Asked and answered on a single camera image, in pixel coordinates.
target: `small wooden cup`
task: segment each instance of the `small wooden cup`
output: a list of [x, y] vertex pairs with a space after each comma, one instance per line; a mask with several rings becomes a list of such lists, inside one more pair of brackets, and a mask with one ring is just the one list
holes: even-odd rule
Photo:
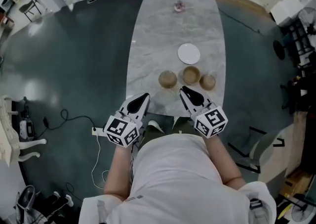
[[170, 89], [177, 84], [177, 76], [172, 71], [163, 71], [158, 78], [160, 85], [166, 89]]
[[212, 90], [215, 87], [216, 80], [215, 77], [210, 74], [203, 75], [199, 84], [204, 90]]
[[183, 80], [189, 85], [195, 85], [199, 82], [201, 73], [198, 68], [188, 66], [183, 70]]

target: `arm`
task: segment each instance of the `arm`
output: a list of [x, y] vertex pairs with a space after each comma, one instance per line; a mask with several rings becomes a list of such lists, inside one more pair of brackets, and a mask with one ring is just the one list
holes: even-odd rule
[[220, 138], [215, 135], [209, 139], [203, 138], [209, 157], [216, 167], [223, 184], [233, 189], [240, 189], [246, 183], [241, 172], [233, 161]]
[[124, 201], [130, 193], [131, 148], [117, 146], [111, 168], [104, 186], [104, 194]]

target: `cardboard box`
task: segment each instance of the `cardboard box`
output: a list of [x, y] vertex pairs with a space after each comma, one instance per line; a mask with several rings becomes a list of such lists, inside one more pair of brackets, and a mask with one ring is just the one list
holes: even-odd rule
[[313, 178], [313, 174], [296, 170], [290, 174], [282, 185], [280, 194], [286, 198], [291, 198], [295, 194], [303, 194], [308, 189]]

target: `dark green floor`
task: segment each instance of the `dark green floor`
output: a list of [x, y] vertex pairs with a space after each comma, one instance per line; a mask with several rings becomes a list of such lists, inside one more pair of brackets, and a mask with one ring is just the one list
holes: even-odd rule
[[[50, 127], [59, 125], [60, 110], [69, 116], [87, 115], [103, 126], [125, 99], [126, 71], [133, 28], [142, 0], [98, 0], [75, 4], [22, 29], [1, 47], [5, 61], [1, 69], [0, 93], [31, 101], [31, 118], [39, 134], [47, 117]], [[275, 23], [239, 7], [218, 3], [226, 46], [226, 88], [224, 110], [229, 123], [222, 135], [245, 151], [255, 142], [248, 139], [248, 127], [280, 130], [293, 122], [282, 111], [280, 84], [295, 75], [288, 58], [280, 61], [272, 47], [281, 40]], [[47, 131], [47, 145], [37, 149], [42, 156], [23, 163], [29, 183], [44, 195], [62, 190], [70, 182], [74, 194], [101, 194], [91, 179], [98, 144], [87, 119], [67, 122]], [[101, 173], [110, 167], [114, 146], [101, 140], [100, 162], [94, 177], [99, 186]], [[256, 177], [245, 173], [247, 180]], [[76, 206], [80, 201], [74, 199]]]

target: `marble table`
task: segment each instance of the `marble table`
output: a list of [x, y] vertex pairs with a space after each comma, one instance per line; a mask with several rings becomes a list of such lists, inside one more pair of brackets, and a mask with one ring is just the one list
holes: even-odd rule
[[[186, 65], [177, 50], [183, 43], [192, 43], [201, 53], [194, 66], [203, 74], [212, 74], [216, 86], [208, 91], [217, 105], [223, 105], [226, 56], [221, 17], [215, 0], [181, 0], [186, 9], [174, 10], [178, 0], [143, 0], [129, 53], [126, 96], [148, 92], [149, 112], [189, 117], [179, 96], [184, 85], [182, 72]], [[163, 89], [158, 77], [164, 70], [173, 71], [178, 82], [172, 89]]]

